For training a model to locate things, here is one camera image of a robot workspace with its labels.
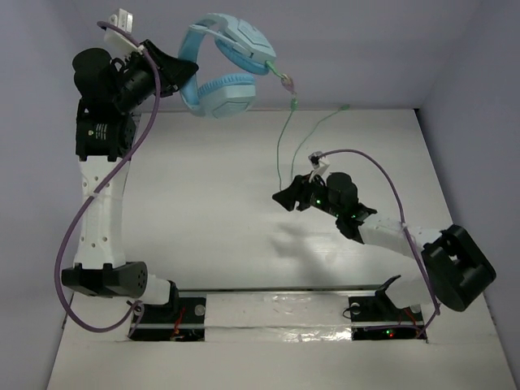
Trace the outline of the light blue headphones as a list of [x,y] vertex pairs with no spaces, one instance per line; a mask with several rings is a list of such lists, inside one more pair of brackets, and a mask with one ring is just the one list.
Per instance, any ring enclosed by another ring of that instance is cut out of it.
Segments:
[[191,114],[222,119],[247,111],[257,97],[256,81],[276,58],[264,33],[244,19],[207,13],[188,26],[178,58],[199,72],[180,90]]

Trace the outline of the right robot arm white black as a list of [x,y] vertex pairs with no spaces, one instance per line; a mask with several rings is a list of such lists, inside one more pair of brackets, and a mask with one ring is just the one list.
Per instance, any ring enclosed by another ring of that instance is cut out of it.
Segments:
[[463,312],[496,279],[494,267],[465,228],[411,227],[387,218],[359,201],[358,188],[345,173],[298,175],[272,198],[287,211],[321,210],[335,218],[345,238],[419,262],[418,276],[399,273],[379,288],[375,309],[384,319],[429,302]]

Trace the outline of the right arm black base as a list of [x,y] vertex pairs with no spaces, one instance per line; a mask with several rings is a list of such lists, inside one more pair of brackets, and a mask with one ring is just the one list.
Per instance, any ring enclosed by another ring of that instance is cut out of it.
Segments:
[[399,278],[392,277],[369,295],[349,298],[342,316],[352,325],[354,341],[426,339],[422,311],[398,309],[387,295],[388,288]]

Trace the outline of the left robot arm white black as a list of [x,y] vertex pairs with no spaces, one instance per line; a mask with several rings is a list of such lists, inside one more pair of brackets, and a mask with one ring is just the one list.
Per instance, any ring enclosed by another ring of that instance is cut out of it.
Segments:
[[85,206],[80,242],[71,267],[59,270],[58,282],[90,297],[128,297],[152,305],[162,320],[180,313],[171,282],[149,273],[142,261],[125,258],[123,196],[130,158],[137,145],[133,111],[148,97],[176,93],[198,66],[162,52],[152,41],[146,54],[125,60],[104,49],[80,52],[72,61],[80,92],[76,114],[76,156]]

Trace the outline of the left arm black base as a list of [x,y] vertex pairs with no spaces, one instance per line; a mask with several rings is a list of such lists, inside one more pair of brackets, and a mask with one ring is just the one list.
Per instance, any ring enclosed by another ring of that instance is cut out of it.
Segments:
[[205,340],[206,295],[182,293],[172,304],[144,305],[135,312],[130,329],[132,341],[198,342]]

